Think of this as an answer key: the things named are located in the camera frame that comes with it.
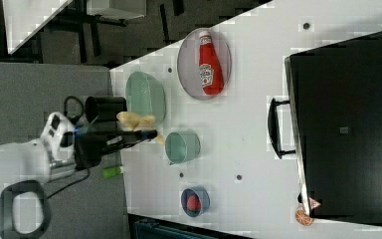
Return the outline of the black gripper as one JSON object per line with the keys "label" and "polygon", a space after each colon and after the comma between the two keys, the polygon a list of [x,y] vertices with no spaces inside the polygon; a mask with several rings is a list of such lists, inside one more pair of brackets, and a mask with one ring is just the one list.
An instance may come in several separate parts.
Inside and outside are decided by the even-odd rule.
{"label": "black gripper", "polygon": [[157,131],[137,130],[124,131],[119,129],[99,128],[92,125],[77,126],[75,129],[75,162],[76,171],[82,171],[98,166],[104,155],[118,151],[118,137],[121,144],[133,146],[157,137]]}

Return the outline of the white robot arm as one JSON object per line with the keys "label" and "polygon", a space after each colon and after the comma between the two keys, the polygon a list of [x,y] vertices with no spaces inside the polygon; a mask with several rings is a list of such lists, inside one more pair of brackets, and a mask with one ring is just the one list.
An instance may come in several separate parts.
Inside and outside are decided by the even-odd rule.
{"label": "white robot arm", "polygon": [[41,135],[26,142],[0,145],[0,239],[39,239],[52,221],[44,185],[89,172],[107,154],[146,140],[159,140],[154,117],[120,112],[113,130],[99,130],[94,120],[78,124],[55,112]]}

